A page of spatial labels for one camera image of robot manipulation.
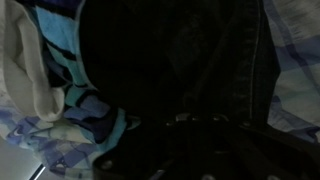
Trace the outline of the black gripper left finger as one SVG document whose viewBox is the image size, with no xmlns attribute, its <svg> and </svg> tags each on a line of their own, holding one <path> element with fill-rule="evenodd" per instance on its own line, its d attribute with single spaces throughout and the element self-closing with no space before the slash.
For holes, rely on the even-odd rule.
<svg viewBox="0 0 320 180">
<path fill-rule="evenodd" d="M 93 163 L 94 180 L 192 180 L 197 121 L 142 123 Z"/>
</svg>

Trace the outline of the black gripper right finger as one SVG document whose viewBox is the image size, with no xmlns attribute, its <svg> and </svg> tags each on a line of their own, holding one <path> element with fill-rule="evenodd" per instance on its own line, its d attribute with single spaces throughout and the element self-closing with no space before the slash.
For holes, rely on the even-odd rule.
<svg viewBox="0 0 320 180">
<path fill-rule="evenodd" d="M 207 122 L 231 146 L 250 180 L 320 180 L 318 145 L 270 126 L 236 125 L 220 114 Z"/>
</svg>

